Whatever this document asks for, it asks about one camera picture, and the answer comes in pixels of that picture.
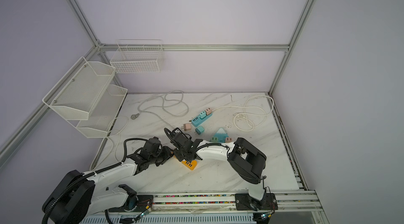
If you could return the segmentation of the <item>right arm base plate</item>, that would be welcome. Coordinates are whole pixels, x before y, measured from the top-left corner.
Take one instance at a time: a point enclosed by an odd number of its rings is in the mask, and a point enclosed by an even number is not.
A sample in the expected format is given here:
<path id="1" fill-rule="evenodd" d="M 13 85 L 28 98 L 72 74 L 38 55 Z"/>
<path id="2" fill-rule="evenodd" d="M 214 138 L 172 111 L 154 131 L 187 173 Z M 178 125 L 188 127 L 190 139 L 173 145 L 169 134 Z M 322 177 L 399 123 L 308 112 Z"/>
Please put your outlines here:
<path id="1" fill-rule="evenodd" d="M 254 199 L 248 193 L 237 193 L 235 202 L 237 210 L 278 210 L 278 203 L 274 193 L 265 193 L 261 200 Z"/>

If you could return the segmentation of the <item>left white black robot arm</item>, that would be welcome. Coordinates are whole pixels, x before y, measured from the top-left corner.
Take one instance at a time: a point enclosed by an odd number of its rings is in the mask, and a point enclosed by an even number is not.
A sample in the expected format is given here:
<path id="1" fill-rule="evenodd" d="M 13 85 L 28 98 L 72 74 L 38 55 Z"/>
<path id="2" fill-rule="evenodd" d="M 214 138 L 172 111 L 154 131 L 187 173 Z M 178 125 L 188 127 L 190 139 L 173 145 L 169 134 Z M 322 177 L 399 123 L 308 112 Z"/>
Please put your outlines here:
<path id="1" fill-rule="evenodd" d="M 68 172 L 45 201 L 42 223 L 51 220 L 55 224 L 78 224 L 89 215 L 112 208 L 126 211 L 147 208 L 149 200 L 139 199 L 137 191 L 121 181 L 145 171 L 150 165 L 163 165 L 174 152 L 154 137 L 143 139 L 144 146 L 128 154 L 130 141 L 134 138 L 124 141 L 119 162 L 99 170 Z"/>

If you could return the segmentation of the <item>blue power strip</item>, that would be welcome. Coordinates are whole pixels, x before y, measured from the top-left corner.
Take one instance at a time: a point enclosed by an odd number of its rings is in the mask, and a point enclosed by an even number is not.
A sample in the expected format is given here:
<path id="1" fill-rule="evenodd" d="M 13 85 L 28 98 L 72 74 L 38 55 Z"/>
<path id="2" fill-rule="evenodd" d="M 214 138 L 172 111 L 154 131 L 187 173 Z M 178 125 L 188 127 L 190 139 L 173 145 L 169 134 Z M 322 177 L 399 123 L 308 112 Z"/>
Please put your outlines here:
<path id="1" fill-rule="evenodd" d="M 206 116 L 204 119 L 200 119 L 200 118 L 199 118 L 199 115 L 198 115 L 197 117 L 195 117 L 195 118 L 193 118 L 193 119 L 191 120 L 191 124 L 192 124 L 194 127 L 198 127 L 198 126 L 201 125 L 203 122 L 205 122 L 207 119 L 209 119 L 212 115 L 213 115 L 213 114 L 211 113 L 209 116 Z"/>

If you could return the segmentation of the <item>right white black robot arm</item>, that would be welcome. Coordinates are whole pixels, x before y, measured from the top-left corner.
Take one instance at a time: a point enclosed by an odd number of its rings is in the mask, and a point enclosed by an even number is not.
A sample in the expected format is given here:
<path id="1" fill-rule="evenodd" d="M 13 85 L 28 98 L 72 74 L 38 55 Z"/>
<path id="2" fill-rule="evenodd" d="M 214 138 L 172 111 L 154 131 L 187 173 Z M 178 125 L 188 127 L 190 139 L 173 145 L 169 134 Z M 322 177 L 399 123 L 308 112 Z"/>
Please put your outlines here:
<path id="1" fill-rule="evenodd" d="M 249 204 L 258 208 L 266 203 L 267 191 L 263 170 L 267 157 L 248 140 L 237 138 L 235 142 L 212 143 L 202 139 L 191 140 L 179 128 L 165 128 L 164 132 L 174 145 L 174 156 L 179 161 L 226 161 L 244 181 L 250 183 L 247 196 Z"/>

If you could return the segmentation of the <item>teal triangular power strip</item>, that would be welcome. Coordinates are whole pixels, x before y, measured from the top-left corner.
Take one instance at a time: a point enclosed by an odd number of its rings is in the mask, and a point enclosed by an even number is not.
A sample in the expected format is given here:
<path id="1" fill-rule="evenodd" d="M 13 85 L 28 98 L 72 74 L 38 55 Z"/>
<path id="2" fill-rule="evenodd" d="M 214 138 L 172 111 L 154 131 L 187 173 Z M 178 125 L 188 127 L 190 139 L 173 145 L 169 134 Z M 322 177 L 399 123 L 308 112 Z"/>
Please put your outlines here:
<path id="1" fill-rule="evenodd" d="M 224 128 L 219 128 L 213 137 L 218 138 L 218 143 L 225 143 L 225 138 L 230 137 Z"/>

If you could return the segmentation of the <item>black power strip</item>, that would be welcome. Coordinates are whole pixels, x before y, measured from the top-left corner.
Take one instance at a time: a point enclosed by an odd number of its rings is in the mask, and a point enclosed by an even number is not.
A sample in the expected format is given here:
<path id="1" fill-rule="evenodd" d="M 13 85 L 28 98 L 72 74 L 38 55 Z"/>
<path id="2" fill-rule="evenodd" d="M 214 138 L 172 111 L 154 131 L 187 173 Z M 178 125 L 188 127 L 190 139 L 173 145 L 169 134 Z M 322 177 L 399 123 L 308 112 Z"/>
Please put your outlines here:
<path id="1" fill-rule="evenodd" d="M 173 139 L 175 139 L 176 137 L 179 136 L 184 136 L 183 131 L 180 128 L 175 128 L 172 132 L 171 132 L 171 136 Z"/>

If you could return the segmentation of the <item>orange power strip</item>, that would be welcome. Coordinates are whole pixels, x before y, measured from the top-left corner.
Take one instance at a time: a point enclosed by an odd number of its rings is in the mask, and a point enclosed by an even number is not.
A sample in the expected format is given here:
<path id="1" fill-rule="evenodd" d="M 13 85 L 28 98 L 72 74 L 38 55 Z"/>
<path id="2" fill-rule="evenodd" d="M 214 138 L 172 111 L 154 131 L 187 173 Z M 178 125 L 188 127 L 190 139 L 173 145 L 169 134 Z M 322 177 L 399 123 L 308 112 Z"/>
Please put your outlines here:
<path id="1" fill-rule="evenodd" d="M 189 170 L 194 170 L 197 166 L 197 161 L 193 160 L 191 162 L 183 160 L 181 162 L 184 166 L 186 166 Z"/>

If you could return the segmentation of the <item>green plug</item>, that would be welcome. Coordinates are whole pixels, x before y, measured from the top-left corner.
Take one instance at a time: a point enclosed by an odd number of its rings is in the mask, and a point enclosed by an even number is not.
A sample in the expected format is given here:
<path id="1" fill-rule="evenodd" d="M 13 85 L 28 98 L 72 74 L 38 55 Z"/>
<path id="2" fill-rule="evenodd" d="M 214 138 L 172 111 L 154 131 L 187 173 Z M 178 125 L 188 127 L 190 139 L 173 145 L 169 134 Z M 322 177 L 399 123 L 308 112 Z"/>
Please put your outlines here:
<path id="1" fill-rule="evenodd" d="M 218 138 L 217 138 L 217 137 L 213 137 L 210 142 L 211 142 L 211 143 L 218 143 Z"/>

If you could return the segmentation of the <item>teal plug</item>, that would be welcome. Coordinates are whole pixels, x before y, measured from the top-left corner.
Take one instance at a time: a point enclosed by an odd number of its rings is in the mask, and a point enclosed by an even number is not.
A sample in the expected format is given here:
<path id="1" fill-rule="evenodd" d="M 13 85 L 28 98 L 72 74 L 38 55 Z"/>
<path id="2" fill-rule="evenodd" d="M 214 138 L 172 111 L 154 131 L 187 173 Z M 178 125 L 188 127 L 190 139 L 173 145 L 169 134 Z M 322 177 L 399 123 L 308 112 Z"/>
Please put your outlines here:
<path id="1" fill-rule="evenodd" d="M 203 126 L 198 126 L 195 128 L 195 131 L 198 135 L 201 135 L 205 131 L 205 129 Z"/>
<path id="2" fill-rule="evenodd" d="M 202 111 L 202 112 L 199 114 L 199 118 L 200 118 L 200 119 L 204 119 L 206 116 L 207 116 L 206 111 Z"/>

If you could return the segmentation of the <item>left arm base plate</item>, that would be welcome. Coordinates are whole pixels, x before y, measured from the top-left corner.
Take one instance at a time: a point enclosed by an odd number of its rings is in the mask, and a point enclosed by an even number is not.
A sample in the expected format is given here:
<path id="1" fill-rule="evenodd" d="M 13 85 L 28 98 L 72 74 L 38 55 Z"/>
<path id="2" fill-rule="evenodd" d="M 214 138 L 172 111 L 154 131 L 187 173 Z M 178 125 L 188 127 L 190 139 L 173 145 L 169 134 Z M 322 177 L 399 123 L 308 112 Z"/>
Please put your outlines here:
<path id="1" fill-rule="evenodd" d="M 109 209 L 109 212 L 143 212 L 153 204 L 153 195 L 129 196 L 123 206 Z"/>

